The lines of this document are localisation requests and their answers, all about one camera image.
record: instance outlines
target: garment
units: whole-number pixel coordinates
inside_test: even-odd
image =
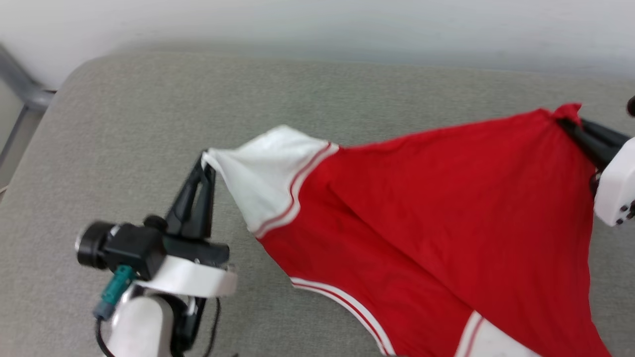
[[[609,356],[591,321],[580,106],[339,147],[287,126],[203,156],[297,288],[387,355]]]

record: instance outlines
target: gray metal pipe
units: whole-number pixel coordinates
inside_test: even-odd
[[[24,104],[34,111],[44,112],[51,104],[54,93],[44,90],[0,46],[0,78]]]

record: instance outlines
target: gray fabric surface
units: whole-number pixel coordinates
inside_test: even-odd
[[[55,96],[0,203],[0,354],[99,355],[91,310],[110,274],[79,266],[76,234],[97,218],[163,214],[201,149],[235,147],[283,123],[362,144],[568,101],[632,135],[624,105],[633,94],[628,81],[200,53],[89,62]],[[591,244],[594,321],[614,356],[635,354],[633,232],[596,222]],[[230,244],[240,273],[214,356],[379,356],[344,308],[291,287],[222,182],[213,238]],[[203,352],[213,310],[189,356]]]

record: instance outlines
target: black cable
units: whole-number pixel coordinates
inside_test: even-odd
[[[210,342],[207,345],[207,349],[203,354],[203,357],[210,357],[211,350],[214,348],[214,341],[216,340],[216,331],[218,329],[218,318],[220,317],[220,299],[216,298],[216,314],[214,315],[214,323],[211,326],[211,336]],[[115,357],[112,352],[106,346],[104,342],[104,338],[102,337],[102,318],[98,318],[95,321],[95,339],[97,340],[97,344],[99,348],[102,350],[102,353],[106,355],[106,357]]]
[[[95,321],[95,339],[97,340],[97,344],[99,348],[102,350],[102,353],[106,355],[106,357],[115,357],[114,354],[108,349],[106,343],[104,342],[104,338],[102,337],[102,321],[104,319],[97,318]]]

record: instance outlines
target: camera lens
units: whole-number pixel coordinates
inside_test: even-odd
[[[113,223],[108,222],[93,222],[83,234],[77,237],[75,251],[77,261],[81,265],[97,269],[106,268],[106,262],[102,258],[102,248],[114,226]]]

